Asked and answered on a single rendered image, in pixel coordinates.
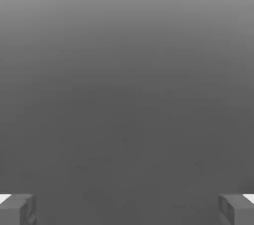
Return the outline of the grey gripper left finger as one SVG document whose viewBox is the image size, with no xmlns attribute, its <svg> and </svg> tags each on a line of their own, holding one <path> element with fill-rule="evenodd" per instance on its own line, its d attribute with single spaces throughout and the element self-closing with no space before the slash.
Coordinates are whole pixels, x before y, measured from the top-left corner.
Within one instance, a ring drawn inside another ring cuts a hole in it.
<svg viewBox="0 0 254 225">
<path fill-rule="evenodd" d="M 37 225 L 37 196 L 9 194 L 0 201 L 0 225 Z"/>
</svg>

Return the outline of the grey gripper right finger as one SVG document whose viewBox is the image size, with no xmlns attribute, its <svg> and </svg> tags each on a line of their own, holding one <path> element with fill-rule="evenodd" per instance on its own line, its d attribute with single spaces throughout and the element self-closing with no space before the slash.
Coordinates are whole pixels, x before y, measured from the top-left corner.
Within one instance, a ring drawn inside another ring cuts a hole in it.
<svg viewBox="0 0 254 225">
<path fill-rule="evenodd" d="M 254 194 L 218 195 L 220 225 L 254 225 Z"/>
</svg>

